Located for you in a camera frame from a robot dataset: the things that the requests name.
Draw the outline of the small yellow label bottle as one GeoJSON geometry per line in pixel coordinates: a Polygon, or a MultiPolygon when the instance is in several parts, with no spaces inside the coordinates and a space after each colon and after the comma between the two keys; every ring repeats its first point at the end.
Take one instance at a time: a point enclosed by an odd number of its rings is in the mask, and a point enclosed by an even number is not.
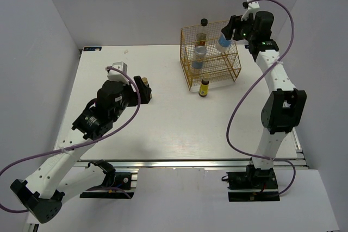
{"type": "Polygon", "coordinates": [[[198,92],[199,96],[205,97],[208,94],[209,81],[210,81],[210,76],[209,74],[205,73],[201,80],[200,89],[198,92]]]}
{"type": "Polygon", "coordinates": [[[150,101],[152,99],[152,90],[150,88],[150,84],[148,82],[148,79],[146,77],[142,77],[142,82],[146,86],[146,94],[148,96],[148,100],[150,101]]]}

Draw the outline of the dark sauce bottle red label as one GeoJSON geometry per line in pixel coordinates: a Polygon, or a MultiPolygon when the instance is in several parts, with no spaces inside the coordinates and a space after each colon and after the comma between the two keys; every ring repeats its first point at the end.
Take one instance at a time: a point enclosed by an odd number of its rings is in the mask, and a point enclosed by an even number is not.
{"type": "Polygon", "coordinates": [[[195,36],[195,46],[205,46],[205,42],[207,39],[207,25],[208,20],[206,18],[202,18],[200,21],[200,26],[198,27],[197,34],[195,36]]]}

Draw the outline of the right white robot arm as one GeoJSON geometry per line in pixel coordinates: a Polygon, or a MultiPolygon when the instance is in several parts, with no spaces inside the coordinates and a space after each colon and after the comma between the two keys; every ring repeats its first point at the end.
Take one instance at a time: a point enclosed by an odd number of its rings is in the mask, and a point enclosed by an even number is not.
{"type": "Polygon", "coordinates": [[[307,94],[289,79],[279,54],[277,43],[271,38],[274,16],[268,11],[258,11],[247,16],[231,16],[222,33],[228,39],[246,40],[255,63],[269,90],[261,112],[264,127],[255,155],[246,168],[246,183],[253,188],[271,179],[274,160],[281,143],[299,125],[307,94]]]}

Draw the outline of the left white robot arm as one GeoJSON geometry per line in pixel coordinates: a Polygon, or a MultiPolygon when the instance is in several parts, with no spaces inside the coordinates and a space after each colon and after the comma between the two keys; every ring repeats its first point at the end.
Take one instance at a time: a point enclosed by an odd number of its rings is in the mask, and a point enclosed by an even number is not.
{"type": "Polygon", "coordinates": [[[66,175],[98,139],[111,131],[127,107],[149,103],[152,98],[149,83],[139,76],[134,77],[134,82],[137,90],[128,81],[105,81],[96,98],[86,105],[59,142],[59,153],[46,159],[26,179],[13,181],[12,192],[39,223],[52,220],[64,203],[84,191],[114,185],[115,169],[105,160],[90,162],[81,174],[72,178],[66,175]]]}

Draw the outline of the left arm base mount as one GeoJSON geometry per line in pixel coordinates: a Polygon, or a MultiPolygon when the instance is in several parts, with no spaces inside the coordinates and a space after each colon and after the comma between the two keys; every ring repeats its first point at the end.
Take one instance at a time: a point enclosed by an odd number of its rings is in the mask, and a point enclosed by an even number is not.
{"type": "Polygon", "coordinates": [[[136,188],[135,174],[120,172],[105,160],[90,161],[86,168],[99,167],[105,174],[103,183],[79,195],[86,199],[132,199],[136,188]]]}

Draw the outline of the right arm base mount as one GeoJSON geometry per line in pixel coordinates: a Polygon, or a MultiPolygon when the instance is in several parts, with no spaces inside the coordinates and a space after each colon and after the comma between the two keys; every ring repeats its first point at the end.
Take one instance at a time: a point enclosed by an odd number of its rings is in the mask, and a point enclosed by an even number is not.
{"type": "Polygon", "coordinates": [[[280,201],[275,174],[270,178],[249,181],[245,172],[227,172],[222,178],[227,183],[229,202],[277,202],[280,201]]]}

